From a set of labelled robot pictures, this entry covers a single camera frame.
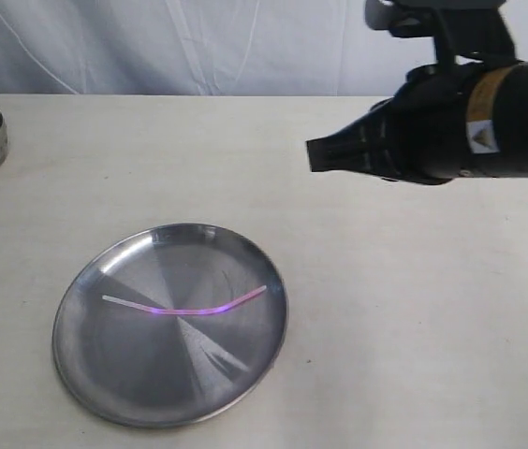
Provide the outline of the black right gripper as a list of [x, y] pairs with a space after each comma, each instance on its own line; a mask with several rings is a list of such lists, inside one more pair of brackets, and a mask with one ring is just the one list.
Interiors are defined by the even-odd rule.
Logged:
[[456, 179], [466, 147], [463, 110], [474, 75], [473, 65], [411, 70], [392, 98], [338, 132], [308, 140], [310, 170], [409, 183]]

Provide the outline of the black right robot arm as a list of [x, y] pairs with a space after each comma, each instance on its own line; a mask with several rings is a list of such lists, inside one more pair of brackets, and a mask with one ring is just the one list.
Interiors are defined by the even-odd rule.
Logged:
[[528, 62], [418, 67], [392, 98], [306, 150], [314, 172], [422, 185], [528, 178]]

